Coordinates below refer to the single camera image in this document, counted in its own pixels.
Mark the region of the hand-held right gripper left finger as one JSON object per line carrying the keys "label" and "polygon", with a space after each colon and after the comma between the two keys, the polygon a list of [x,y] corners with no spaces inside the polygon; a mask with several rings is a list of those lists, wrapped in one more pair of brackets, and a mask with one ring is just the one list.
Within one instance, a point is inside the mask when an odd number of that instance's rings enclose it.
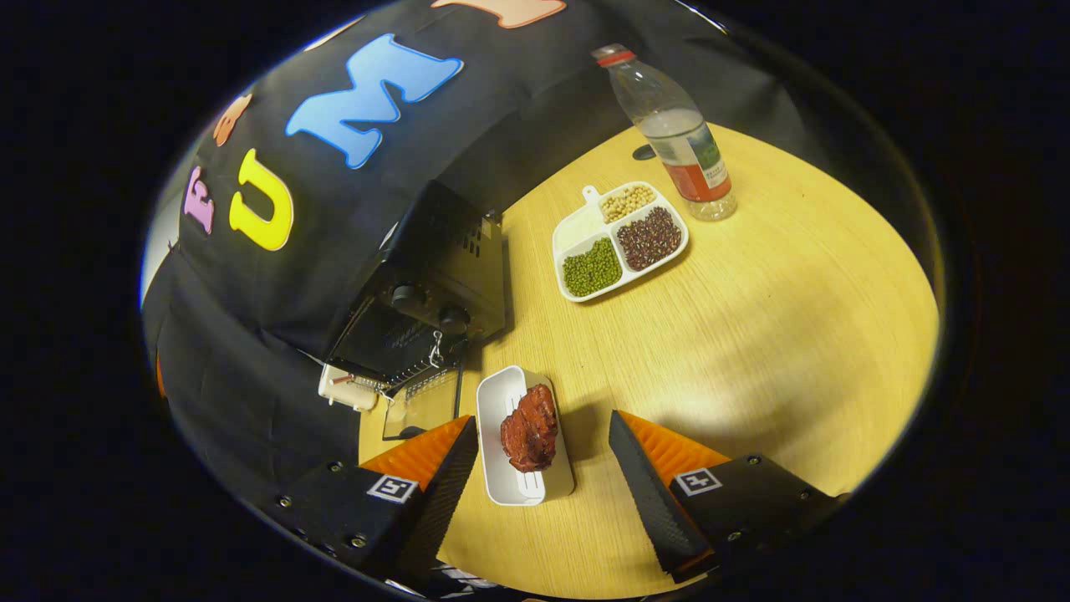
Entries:
{"label": "hand-held right gripper left finger", "polygon": [[263,511],[328,559],[367,578],[423,586],[478,451],[474,416],[360,465],[331,462],[268,495]]}

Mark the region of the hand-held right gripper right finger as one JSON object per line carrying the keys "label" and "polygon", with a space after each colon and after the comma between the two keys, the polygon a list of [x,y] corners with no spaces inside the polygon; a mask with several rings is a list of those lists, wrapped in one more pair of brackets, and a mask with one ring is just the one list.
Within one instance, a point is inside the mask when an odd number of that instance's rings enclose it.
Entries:
{"label": "hand-held right gripper right finger", "polygon": [[658,564],[677,584],[756,564],[841,506],[769,457],[722,456],[626,411],[612,412],[609,443]]}

